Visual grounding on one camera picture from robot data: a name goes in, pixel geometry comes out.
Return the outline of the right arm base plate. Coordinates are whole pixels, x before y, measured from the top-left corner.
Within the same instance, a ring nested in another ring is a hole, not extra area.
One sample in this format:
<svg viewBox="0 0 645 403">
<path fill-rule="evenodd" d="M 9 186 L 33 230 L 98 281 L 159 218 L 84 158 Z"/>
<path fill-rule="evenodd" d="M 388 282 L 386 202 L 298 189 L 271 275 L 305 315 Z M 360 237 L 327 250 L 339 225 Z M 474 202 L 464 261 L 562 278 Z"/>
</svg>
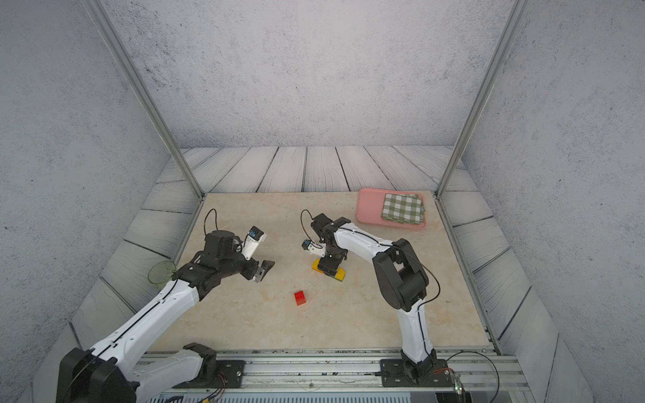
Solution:
<svg viewBox="0 0 645 403">
<path fill-rule="evenodd" d="M 382 359 L 379 375 L 384 387 L 450 388 L 455 386 L 447 362 L 431 357 L 417 364 L 404 359 Z"/>
</svg>

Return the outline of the yellow sloped lego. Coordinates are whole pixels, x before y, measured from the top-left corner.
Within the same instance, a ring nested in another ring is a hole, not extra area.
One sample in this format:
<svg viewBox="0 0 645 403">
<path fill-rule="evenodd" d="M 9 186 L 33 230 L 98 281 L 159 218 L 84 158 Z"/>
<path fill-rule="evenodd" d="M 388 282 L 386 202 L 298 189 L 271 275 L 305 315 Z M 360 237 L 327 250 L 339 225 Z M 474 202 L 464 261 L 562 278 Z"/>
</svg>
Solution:
<svg viewBox="0 0 645 403">
<path fill-rule="evenodd" d="M 312 269 L 317 271 L 317 272 L 319 272 L 319 273 L 322 273 L 322 270 L 319 269 L 319 263 L 320 263 L 320 260 L 316 259 L 314 261 L 314 263 L 312 264 Z"/>
<path fill-rule="evenodd" d="M 346 276 L 345 270 L 343 270 L 342 268 L 339 268 L 336 274 L 334 275 L 334 279 L 338 281 L 343 281 L 345 276 Z"/>
</svg>

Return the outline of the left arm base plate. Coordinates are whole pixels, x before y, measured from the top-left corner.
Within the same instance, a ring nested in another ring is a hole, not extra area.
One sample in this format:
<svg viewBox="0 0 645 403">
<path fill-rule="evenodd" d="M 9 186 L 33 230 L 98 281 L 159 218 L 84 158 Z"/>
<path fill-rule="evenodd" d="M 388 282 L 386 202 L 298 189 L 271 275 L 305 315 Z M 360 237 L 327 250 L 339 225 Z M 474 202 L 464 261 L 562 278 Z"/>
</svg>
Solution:
<svg viewBox="0 0 645 403">
<path fill-rule="evenodd" d="M 175 389 L 239 389 L 245 369 L 244 360 L 204 360 L 195 379 L 175 386 Z"/>
</svg>

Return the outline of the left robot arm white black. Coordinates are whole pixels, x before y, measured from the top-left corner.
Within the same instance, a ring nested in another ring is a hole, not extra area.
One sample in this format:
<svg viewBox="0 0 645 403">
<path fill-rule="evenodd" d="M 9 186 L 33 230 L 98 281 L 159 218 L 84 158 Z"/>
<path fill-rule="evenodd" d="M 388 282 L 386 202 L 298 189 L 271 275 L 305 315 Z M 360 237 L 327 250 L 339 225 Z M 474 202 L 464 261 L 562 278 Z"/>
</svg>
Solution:
<svg viewBox="0 0 645 403">
<path fill-rule="evenodd" d="M 216 393 L 239 387 L 243 362 L 219 364 L 216 352 L 198 343 L 145 368 L 135 366 L 177 319 L 224 278 L 240 274 L 246 280 L 262 281 L 275 265 L 253 258 L 264 240 L 265 233 L 257 227 L 245 238 L 225 230 L 206 234 L 203 250 L 175 272 L 151 302 L 90 349 L 72 349 L 60 361 L 56 401 L 146 402 L 174 387 Z"/>
</svg>

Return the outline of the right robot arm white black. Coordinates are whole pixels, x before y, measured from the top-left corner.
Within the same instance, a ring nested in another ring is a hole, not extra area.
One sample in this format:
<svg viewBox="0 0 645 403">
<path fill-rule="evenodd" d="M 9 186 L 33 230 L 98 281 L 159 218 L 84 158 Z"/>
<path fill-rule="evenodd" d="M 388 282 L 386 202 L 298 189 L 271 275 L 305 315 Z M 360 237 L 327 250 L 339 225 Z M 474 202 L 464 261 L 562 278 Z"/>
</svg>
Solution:
<svg viewBox="0 0 645 403">
<path fill-rule="evenodd" d="M 311 221 L 318 240 L 307 239 L 302 248 L 317 255 L 313 268 L 335 280 L 344 279 L 341 263 L 349 254 L 371 263 L 384 300 L 397 311 L 404 360 L 420 365 L 431 357 L 423 303 L 429 285 L 428 274 L 412 245 L 367 233 L 347 218 L 336 220 L 321 213 Z"/>
</svg>

